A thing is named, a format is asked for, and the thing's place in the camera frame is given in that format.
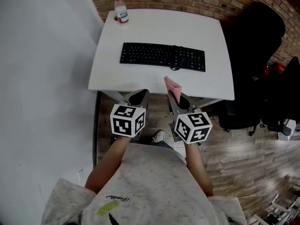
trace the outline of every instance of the water bottle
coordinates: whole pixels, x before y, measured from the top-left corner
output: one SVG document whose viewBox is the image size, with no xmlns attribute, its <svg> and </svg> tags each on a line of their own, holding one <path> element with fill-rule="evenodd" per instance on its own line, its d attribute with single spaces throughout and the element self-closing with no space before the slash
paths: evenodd
<svg viewBox="0 0 300 225">
<path fill-rule="evenodd" d="M 116 11 L 119 23 L 122 26 L 125 26 L 128 23 L 128 14 L 125 2 L 123 0 L 115 0 L 114 10 Z"/>
</svg>

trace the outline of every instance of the pink paper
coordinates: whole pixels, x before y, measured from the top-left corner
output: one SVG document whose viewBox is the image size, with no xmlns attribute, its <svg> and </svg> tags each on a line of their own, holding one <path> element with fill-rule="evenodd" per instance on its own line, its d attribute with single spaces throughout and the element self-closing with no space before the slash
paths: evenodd
<svg viewBox="0 0 300 225">
<path fill-rule="evenodd" d="M 182 87 L 179 84 L 177 84 L 176 82 L 172 81 L 167 76 L 164 77 L 164 81 L 165 81 L 165 86 L 167 87 L 167 91 L 171 91 L 174 94 L 174 96 L 179 104 Z"/>
</svg>

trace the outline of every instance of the white sneaker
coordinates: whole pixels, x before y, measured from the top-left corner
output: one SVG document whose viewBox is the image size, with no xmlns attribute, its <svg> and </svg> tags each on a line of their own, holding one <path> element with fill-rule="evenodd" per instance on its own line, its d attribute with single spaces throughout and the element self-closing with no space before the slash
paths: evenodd
<svg viewBox="0 0 300 225">
<path fill-rule="evenodd" d="M 157 143 L 165 139 L 165 132 L 163 130 L 158 130 L 152 137 L 152 143 Z"/>
</svg>

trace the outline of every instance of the white wall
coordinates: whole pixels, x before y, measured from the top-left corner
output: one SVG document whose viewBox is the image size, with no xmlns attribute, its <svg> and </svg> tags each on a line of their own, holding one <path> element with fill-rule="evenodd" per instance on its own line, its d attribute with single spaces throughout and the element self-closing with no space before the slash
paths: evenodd
<svg viewBox="0 0 300 225">
<path fill-rule="evenodd" d="M 0 0 L 3 225 L 40 224 L 56 180 L 84 184 L 77 172 L 92 168 L 87 87 L 101 21 L 77 1 Z"/>
</svg>

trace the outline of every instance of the jeans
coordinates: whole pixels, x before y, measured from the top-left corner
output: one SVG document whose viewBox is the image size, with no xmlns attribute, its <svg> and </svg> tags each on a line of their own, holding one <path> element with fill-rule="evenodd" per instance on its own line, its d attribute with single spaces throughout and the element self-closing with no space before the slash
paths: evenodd
<svg viewBox="0 0 300 225">
<path fill-rule="evenodd" d="M 169 146 L 167 143 L 165 143 L 164 141 L 160 141 L 160 142 L 154 142 L 151 143 L 150 145 L 152 146 L 158 146 L 158 147 L 162 147 L 162 148 L 170 148 L 173 149 L 171 146 Z"/>
</svg>

